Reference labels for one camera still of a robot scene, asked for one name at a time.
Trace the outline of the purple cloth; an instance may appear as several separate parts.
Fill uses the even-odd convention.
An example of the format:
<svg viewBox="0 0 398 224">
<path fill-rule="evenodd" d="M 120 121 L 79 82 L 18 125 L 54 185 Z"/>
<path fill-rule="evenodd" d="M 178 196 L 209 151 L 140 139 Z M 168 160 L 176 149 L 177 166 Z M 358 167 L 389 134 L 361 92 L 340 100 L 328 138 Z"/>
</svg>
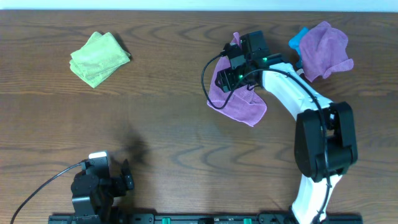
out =
<svg viewBox="0 0 398 224">
<path fill-rule="evenodd" d="M 229 93 L 224 93 L 215 85 L 216 74 L 220 70 L 230 67 L 229 60 L 226 57 L 221 57 L 217 61 L 213 72 L 208 96 L 217 107 L 221 107 L 225 103 Z M 254 90 L 249 91 L 243 86 L 234 91 L 227 105 L 222 110 L 216 111 L 233 120 L 253 127 L 265 115 L 267 105 Z"/>
<path fill-rule="evenodd" d="M 348 36 L 327 21 L 309 30 L 299 43 L 307 80 L 313 82 L 318 77 L 326 79 L 332 73 L 352 70 L 354 61 L 346 53 L 347 46 Z"/>
</svg>

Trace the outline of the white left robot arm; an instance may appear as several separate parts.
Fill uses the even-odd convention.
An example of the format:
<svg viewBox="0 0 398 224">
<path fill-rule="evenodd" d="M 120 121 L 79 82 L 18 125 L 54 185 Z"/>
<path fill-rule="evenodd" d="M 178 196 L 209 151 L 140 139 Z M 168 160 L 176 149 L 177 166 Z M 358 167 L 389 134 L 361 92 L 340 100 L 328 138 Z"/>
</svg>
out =
<svg viewBox="0 0 398 224">
<path fill-rule="evenodd" d="M 114 199 L 134 189 L 128 160 L 121 165 L 121 174 L 111 177 L 107 157 L 87 159 L 82 171 L 71 185 L 72 204 L 77 223 L 128 223 L 127 215 L 113 205 Z"/>
</svg>

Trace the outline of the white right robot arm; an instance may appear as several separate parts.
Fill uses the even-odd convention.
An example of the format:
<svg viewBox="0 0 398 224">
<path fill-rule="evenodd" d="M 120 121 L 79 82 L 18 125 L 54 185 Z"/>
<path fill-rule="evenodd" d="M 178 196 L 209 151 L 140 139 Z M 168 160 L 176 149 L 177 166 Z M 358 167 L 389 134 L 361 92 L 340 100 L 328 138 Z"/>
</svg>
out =
<svg viewBox="0 0 398 224">
<path fill-rule="evenodd" d="M 254 58 L 221 53 L 217 59 L 226 66 L 216 71 L 215 86 L 228 96 L 221 106 L 214 94 L 208 96 L 214 109 L 241 111 L 229 99 L 244 86 L 258 84 L 272 93 L 296 122 L 294 154 L 302 173 L 298 195 L 289 214 L 268 214 L 266 218 L 285 223 L 362 223 L 360 215 L 325 213 L 334 186 L 358 159 L 350 105 L 321 96 L 279 54 Z"/>
</svg>

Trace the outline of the white cloth label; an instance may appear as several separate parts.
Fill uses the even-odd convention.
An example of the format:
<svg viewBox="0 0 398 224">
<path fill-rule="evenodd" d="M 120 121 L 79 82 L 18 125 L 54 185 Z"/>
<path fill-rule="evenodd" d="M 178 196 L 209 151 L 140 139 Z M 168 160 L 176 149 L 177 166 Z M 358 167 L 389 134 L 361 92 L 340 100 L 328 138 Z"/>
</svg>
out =
<svg viewBox="0 0 398 224">
<path fill-rule="evenodd" d="M 296 71 L 296 73 L 298 74 L 298 75 L 301 75 L 301 74 L 304 74 L 304 70 L 301 68 L 301 69 L 298 69 L 297 71 Z"/>
</svg>

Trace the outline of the blue cloth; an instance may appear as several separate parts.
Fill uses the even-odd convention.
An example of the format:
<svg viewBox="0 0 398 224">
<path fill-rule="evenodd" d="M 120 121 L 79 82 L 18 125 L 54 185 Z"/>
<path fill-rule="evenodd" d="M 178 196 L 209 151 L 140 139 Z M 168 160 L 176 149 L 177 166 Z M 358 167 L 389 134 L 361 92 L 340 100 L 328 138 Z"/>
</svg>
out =
<svg viewBox="0 0 398 224">
<path fill-rule="evenodd" d="M 289 40 L 289 47 L 297 52 L 299 57 L 298 62 L 295 64 L 297 68 L 303 68 L 301 51 L 300 51 L 300 41 L 309 32 L 307 27 L 304 27 L 298 34 Z"/>
</svg>

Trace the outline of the crumpled purple cloth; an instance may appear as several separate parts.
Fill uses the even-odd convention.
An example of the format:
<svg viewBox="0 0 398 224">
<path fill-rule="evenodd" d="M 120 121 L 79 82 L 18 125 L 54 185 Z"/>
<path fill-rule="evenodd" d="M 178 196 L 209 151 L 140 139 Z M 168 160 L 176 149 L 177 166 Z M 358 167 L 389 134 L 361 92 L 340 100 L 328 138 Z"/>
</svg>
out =
<svg viewBox="0 0 398 224">
<path fill-rule="evenodd" d="M 347 46 L 348 36 L 327 21 L 309 30 L 299 43 L 307 80 L 313 82 L 318 77 L 326 79 L 332 73 L 352 70 L 354 61 L 346 53 Z"/>
</svg>

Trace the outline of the folded green cloth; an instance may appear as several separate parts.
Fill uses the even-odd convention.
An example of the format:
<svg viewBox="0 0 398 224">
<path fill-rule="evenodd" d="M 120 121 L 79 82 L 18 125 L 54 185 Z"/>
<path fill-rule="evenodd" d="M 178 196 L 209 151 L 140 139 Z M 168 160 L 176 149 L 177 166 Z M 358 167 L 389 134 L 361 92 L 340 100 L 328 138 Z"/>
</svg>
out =
<svg viewBox="0 0 398 224">
<path fill-rule="evenodd" d="M 70 55 L 70 70 L 92 88 L 128 63 L 131 57 L 110 32 L 94 32 L 81 49 Z"/>
</svg>

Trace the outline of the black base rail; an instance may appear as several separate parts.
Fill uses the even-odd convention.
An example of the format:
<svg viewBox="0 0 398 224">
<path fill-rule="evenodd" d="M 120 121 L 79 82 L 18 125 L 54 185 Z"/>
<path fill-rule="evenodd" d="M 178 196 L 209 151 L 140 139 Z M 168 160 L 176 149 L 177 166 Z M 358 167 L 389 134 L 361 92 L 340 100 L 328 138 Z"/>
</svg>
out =
<svg viewBox="0 0 398 224">
<path fill-rule="evenodd" d="M 94 217 L 51 215 L 48 224 L 120 223 L 120 224 L 288 224 L 298 223 L 289 213 L 260 213 L 259 215 L 153 215 L 135 213 L 114 217 L 110 221 L 98 221 Z M 329 215 L 320 223 L 363 224 L 360 215 Z"/>
</svg>

